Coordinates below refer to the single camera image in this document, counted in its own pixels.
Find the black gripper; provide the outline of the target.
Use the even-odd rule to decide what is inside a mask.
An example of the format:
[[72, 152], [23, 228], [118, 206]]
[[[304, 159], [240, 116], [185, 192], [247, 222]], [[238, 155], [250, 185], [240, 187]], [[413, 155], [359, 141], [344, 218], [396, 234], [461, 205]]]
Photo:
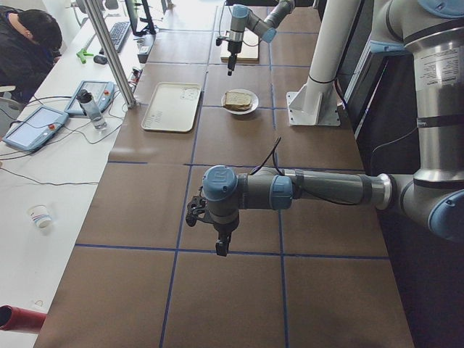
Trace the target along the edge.
[[232, 233], [238, 226], [238, 220], [226, 224], [213, 223], [214, 229], [218, 232], [218, 240], [215, 243], [216, 254], [218, 256], [226, 257], [228, 255]]
[[236, 58], [237, 55], [241, 52], [242, 48], [242, 41], [229, 41], [228, 42], [228, 51], [230, 52], [230, 56], [228, 58], [228, 76], [232, 76], [233, 71], [235, 70], [236, 66]]

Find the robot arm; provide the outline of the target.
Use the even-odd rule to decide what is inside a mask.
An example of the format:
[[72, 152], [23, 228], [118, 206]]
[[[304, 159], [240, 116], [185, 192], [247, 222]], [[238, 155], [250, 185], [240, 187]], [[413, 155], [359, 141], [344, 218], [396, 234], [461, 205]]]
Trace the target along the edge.
[[[327, 1], [307, 82], [287, 96], [290, 125], [335, 124], [324, 110], [361, 1]], [[234, 5], [228, 41], [228, 75], [236, 64], [244, 29], [270, 42], [294, 1], [279, 1], [260, 19]], [[345, 205], [395, 207], [433, 234], [463, 241], [463, 1], [374, 1], [371, 52], [414, 58], [420, 169], [414, 175], [377, 176], [263, 167], [236, 175], [217, 165], [202, 179], [204, 196], [188, 203], [186, 222], [212, 224], [216, 253], [226, 256], [239, 210], [284, 210], [292, 199], [322, 199]]]
[[253, 32], [259, 39], [270, 43], [275, 35], [276, 29], [283, 19], [291, 14], [295, 8], [295, 1], [279, 1], [271, 13], [263, 20], [254, 14], [252, 10], [244, 5], [233, 5], [231, 14], [231, 26], [226, 37], [228, 42], [228, 76], [232, 76], [235, 70], [237, 56], [241, 52], [244, 42], [245, 30]]

